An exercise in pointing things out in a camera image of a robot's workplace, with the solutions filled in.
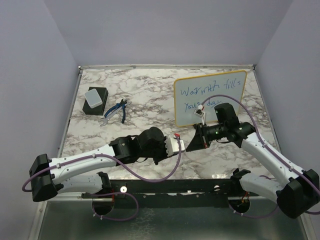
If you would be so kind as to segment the yellow framed whiteboard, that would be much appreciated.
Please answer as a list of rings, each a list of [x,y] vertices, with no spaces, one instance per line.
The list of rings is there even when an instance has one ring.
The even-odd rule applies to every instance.
[[[245,70],[207,74],[180,78],[174,81],[174,117],[178,127],[191,126],[201,122],[194,114],[199,105],[204,106],[205,121],[217,121],[214,107],[229,103],[238,112],[245,90]]]

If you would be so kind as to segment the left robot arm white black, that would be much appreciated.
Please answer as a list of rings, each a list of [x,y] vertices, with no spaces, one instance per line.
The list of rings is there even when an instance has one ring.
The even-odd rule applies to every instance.
[[[179,153],[176,137],[167,137],[157,127],[139,135],[118,137],[97,149],[69,157],[49,158],[38,155],[29,170],[28,190],[33,202],[44,202],[62,193],[83,192],[103,198],[111,190],[107,176],[98,172],[88,178],[85,173],[116,166],[126,167],[140,158],[155,164]]]

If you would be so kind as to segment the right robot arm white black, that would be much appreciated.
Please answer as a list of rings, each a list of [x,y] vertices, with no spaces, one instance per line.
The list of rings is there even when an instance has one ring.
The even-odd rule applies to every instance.
[[[249,170],[235,170],[229,184],[234,195],[255,193],[276,203],[292,219],[320,202],[320,178],[314,170],[304,170],[276,151],[253,125],[239,121],[231,104],[221,103],[214,110],[218,123],[195,124],[195,135],[186,151],[207,149],[211,142],[227,138],[256,158],[275,178],[268,180]]]

